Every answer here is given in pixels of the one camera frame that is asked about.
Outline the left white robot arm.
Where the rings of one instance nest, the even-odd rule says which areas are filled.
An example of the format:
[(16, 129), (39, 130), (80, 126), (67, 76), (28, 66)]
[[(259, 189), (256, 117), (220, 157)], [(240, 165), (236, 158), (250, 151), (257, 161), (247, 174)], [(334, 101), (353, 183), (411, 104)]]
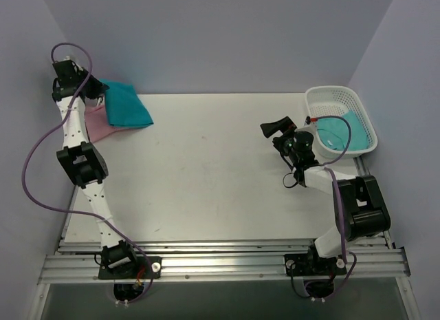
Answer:
[(105, 195), (109, 172), (104, 158), (89, 140), (85, 126), (85, 99), (99, 98), (108, 87), (70, 58), (52, 63), (56, 78), (52, 98), (63, 122), (63, 146), (56, 157), (65, 173), (85, 196), (100, 233), (100, 266), (131, 278), (139, 268), (132, 245), (112, 229), (114, 221)]

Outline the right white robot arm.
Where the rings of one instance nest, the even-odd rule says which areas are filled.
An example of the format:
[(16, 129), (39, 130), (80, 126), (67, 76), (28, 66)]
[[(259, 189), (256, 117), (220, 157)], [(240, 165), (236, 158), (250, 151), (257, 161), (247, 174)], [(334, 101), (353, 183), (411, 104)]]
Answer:
[(292, 187), (312, 188), (333, 197), (335, 224), (314, 240), (305, 265), (315, 274), (330, 265), (330, 258), (347, 260), (348, 243), (373, 237), (391, 227), (391, 217), (377, 180), (372, 175), (347, 175), (334, 171), (331, 163), (320, 163), (312, 146), (314, 135), (299, 129), (289, 117), (262, 123), (261, 131), (287, 163), (295, 179)]

